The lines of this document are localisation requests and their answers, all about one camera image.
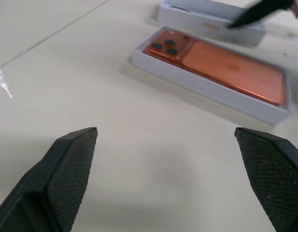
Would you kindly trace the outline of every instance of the white box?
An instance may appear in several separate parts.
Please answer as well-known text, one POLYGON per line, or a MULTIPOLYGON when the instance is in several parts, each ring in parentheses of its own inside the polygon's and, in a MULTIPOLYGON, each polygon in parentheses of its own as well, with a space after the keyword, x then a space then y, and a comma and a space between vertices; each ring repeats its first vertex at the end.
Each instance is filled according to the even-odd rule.
POLYGON ((235 43, 258 45, 266 35, 262 23, 229 30, 245 9, 211 0, 164 0, 157 21, 163 25, 179 27, 221 37, 235 43))
MULTIPOLYGON (((284 101, 281 106, 275 106, 145 54, 143 51, 146 46, 165 30, 175 29, 170 27, 161 27, 152 36, 143 41, 132 53, 131 63, 133 66, 157 75, 168 81, 174 82, 229 107, 245 112, 272 125, 277 124, 289 114, 289 109, 291 106, 290 78, 286 70, 262 60, 249 57, 278 68, 282 72, 284 79, 284 101)), ((216 45, 215 43, 209 42, 208 40, 196 36, 192 37, 216 45)), ((224 49, 240 54, 239 52, 228 48, 224 49)))

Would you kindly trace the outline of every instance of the orange smartphone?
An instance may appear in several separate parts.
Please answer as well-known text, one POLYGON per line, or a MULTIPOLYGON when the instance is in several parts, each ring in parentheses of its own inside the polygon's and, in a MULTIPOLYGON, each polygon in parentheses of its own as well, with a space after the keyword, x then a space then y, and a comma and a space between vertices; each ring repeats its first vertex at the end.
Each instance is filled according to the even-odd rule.
POLYGON ((144 53, 264 102, 283 103, 278 69, 180 31, 164 31, 144 53))

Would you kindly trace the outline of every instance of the white table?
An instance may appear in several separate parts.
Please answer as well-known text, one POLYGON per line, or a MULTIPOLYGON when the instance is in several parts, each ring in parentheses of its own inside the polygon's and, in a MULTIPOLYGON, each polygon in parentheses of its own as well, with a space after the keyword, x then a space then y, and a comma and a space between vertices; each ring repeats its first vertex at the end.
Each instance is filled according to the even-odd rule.
MULTIPOLYGON (((83 12, 97 4, 89 3, 83 12)), ((32 49, 53 30, 36 27, 44 36, 38 40, 28 30, 31 43, 0 50, 4 62, 29 49, 2 68, 13 97, 0 93, 0 203, 56 138, 96 126, 74 231, 273 232, 249 185, 234 131, 269 131, 298 147, 298 104, 272 128, 132 67, 127 57, 157 29, 150 17, 158 3, 111 0, 32 49)), ((285 13, 270 24, 278 25, 279 35, 259 47, 227 46, 288 67, 298 91, 298 37, 281 36, 294 31, 294 19, 285 13)))

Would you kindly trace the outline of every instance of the smartphone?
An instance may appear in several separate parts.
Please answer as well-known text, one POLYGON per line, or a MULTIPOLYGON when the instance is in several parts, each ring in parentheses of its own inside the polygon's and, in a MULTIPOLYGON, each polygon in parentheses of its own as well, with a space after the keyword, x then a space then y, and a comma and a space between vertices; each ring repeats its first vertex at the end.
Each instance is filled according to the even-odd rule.
POLYGON ((272 105, 283 103, 283 76, 278 69, 189 34, 166 30, 144 53, 272 105))

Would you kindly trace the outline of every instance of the textured rubber pad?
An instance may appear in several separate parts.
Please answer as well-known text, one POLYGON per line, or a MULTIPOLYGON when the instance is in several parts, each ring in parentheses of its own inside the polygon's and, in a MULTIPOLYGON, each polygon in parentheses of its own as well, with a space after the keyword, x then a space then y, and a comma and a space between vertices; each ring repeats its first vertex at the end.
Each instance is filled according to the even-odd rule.
POLYGON ((96 128, 57 139, 0 206, 0 232, 68 232, 85 193, 96 128))
POLYGON ((277 232, 298 232, 298 150, 288 140, 237 128, 251 187, 277 232))

